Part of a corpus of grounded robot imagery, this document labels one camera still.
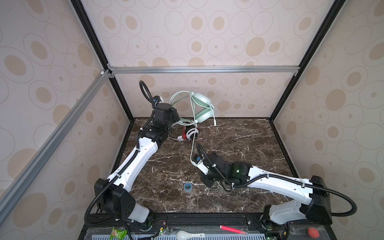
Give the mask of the white black headphones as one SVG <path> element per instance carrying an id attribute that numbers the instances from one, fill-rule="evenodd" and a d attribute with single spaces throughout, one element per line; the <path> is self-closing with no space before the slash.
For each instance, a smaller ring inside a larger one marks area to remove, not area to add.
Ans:
<path id="1" fill-rule="evenodd" d="M 198 139 L 200 134 L 200 129 L 194 126 L 183 126 L 182 134 L 178 137 L 171 137 L 175 141 L 192 141 Z"/>

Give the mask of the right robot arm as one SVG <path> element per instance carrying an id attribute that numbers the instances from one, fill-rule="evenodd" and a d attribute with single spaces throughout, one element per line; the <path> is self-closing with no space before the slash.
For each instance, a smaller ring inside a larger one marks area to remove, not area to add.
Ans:
<path id="1" fill-rule="evenodd" d="M 207 187 L 219 183 L 227 192 L 233 189 L 255 188 L 291 198 L 287 203 L 265 206 L 261 218 L 265 224 L 283 225 L 306 219 L 320 225 L 331 225 L 333 217 L 349 217 L 358 210 L 351 198 L 328 189 L 319 176 L 312 176 L 311 179 L 293 178 L 244 162 L 229 163 L 216 153 L 207 154 L 201 144 L 197 144 L 197 151 L 198 153 L 191 157 L 191 163 L 200 170 L 202 181 Z M 333 213 L 331 195 L 347 201 L 351 209 Z"/>

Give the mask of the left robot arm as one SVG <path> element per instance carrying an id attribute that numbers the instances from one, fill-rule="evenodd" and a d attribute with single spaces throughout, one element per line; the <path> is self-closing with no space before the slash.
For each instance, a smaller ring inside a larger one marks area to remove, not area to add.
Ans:
<path id="1" fill-rule="evenodd" d="M 137 203 L 130 194 L 137 176 L 153 154 L 167 140 L 172 125 L 181 118 L 171 104 L 164 103 L 159 96 L 153 97 L 144 81 L 139 82 L 144 97 L 152 105 L 149 120 L 140 128 L 136 136 L 136 146 L 107 179 L 95 183 L 95 198 L 88 206 L 84 220 L 88 226 L 95 226 L 90 214 L 94 206 L 112 216 L 99 224 L 120 219 L 137 222 L 142 230 L 149 230 L 153 224 L 153 212 Z"/>

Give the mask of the mint green headphones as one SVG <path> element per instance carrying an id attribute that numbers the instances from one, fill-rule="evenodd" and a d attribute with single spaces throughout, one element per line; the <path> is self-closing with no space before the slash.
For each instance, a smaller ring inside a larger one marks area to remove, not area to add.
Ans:
<path id="1" fill-rule="evenodd" d="M 194 93 L 192 91 L 179 91 L 179 92 L 175 93 L 170 99 L 170 104 L 172 106 L 174 106 L 175 104 L 177 104 L 178 102 L 180 102 L 181 100 L 183 100 L 184 98 L 187 97 L 187 96 L 185 96 L 183 98 L 175 100 L 175 97 L 179 94 L 182 94 L 182 93 L 188 94 L 190 104 L 192 107 L 192 111 L 193 111 L 193 118 L 194 119 L 193 120 L 187 120 L 185 118 L 180 118 L 180 120 L 177 121 L 178 125 L 185 126 L 185 127 L 188 127 L 188 126 L 197 127 L 198 124 L 203 123 L 204 121 L 208 120 L 209 118 L 213 118 L 214 126 L 217 125 L 217 121 L 216 121 L 216 117 L 215 117 L 215 107 L 212 104 L 212 101 L 208 97 L 206 97 L 200 93 Z"/>

